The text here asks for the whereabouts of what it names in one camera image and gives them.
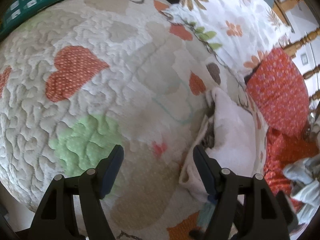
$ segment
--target metal screw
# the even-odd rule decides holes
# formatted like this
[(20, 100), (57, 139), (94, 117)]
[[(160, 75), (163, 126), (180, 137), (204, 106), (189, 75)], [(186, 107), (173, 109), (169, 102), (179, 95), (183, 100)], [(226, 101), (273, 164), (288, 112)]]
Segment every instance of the metal screw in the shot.
[(258, 180), (262, 180), (262, 179), (263, 179), (263, 176), (262, 176), (262, 174), (260, 174), (260, 173), (257, 173), (257, 174), (255, 175), (255, 177), (256, 177), (256, 179), (258, 179)]
[(95, 173), (96, 173), (96, 170), (93, 169), (93, 168), (87, 170), (87, 174), (88, 174), (88, 175), (93, 175), (93, 174), (95, 174)]
[(61, 174), (57, 174), (56, 176), (54, 176), (54, 180), (60, 180), (60, 179), (62, 179)]
[(221, 170), (221, 172), (222, 172), (222, 174), (224, 174), (224, 175), (229, 175), (229, 174), (230, 174), (230, 170), (227, 169), (227, 168), (223, 168), (223, 169)]

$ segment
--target red floral pillow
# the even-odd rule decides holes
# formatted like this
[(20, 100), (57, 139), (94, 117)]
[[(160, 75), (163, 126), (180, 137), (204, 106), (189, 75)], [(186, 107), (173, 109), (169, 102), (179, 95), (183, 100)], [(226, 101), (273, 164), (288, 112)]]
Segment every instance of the red floral pillow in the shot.
[(301, 137), (309, 113), (303, 76), (283, 49), (273, 49), (247, 83), (269, 127)]

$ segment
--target orange flower print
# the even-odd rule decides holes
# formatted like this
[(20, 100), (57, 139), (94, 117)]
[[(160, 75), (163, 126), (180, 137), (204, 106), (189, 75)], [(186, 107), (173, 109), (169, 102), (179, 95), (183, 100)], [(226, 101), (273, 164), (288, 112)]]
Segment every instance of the orange flower print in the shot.
[(227, 30), (228, 36), (242, 37), (243, 33), (242, 33), (241, 26), (239, 24), (234, 25), (233, 23), (229, 23), (228, 21), (226, 21), (226, 24), (228, 26), (228, 30)]
[(258, 57), (257, 56), (251, 56), (251, 61), (246, 61), (243, 63), (243, 66), (246, 68), (255, 68), (259, 65), (259, 63), (265, 59), (265, 57), (268, 55), (268, 52), (266, 51), (263, 53), (262, 51), (258, 50)]

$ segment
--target red patterned fabric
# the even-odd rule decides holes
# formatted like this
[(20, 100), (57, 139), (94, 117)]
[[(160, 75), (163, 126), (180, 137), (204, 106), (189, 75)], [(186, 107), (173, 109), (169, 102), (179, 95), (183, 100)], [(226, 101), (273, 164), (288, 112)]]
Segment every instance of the red patterned fabric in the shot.
[(109, 67), (82, 46), (64, 47), (54, 58), (54, 66), (57, 71), (52, 72), (45, 83), (45, 95), (52, 102), (70, 98), (102, 69)]
[(301, 137), (309, 113), (303, 76), (283, 49), (273, 49), (252, 75), (247, 92), (267, 124), (288, 136)]
[[(278, 130), (269, 128), (267, 132), (267, 158), (263, 169), (264, 178), (273, 194), (279, 190), (287, 195), (291, 193), (291, 181), (287, 179), (282, 170), (290, 163), (297, 160), (313, 157), (318, 153), (316, 143), (308, 143), (303, 139), (288, 137)], [(302, 207), (302, 203), (292, 199), (296, 211)]]

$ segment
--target pillow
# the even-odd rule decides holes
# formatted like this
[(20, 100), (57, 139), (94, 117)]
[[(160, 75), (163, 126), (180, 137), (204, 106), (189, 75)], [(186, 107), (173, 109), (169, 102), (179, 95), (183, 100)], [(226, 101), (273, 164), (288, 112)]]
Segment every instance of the pillow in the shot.
[(264, 0), (180, 0), (164, 12), (187, 25), (241, 82), (291, 32)]
[[(272, 193), (276, 195), (280, 190), (288, 196), (291, 194), (291, 181), (283, 175), (283, 169), (290, 163), (317, 155), (315, 142), (308, 143), (303, 139), (288, 137), (280, 131), (269, 128), (267, 132), (267, 158), (264, 166), (264, 178)], [(302, 203), (292, 199), (295, 210), (302, 207)]]
[(267, 124), (288, 136), (301, 137), (309, 114), (303, 76), (283, 49), (273, 49), (247, 83)]

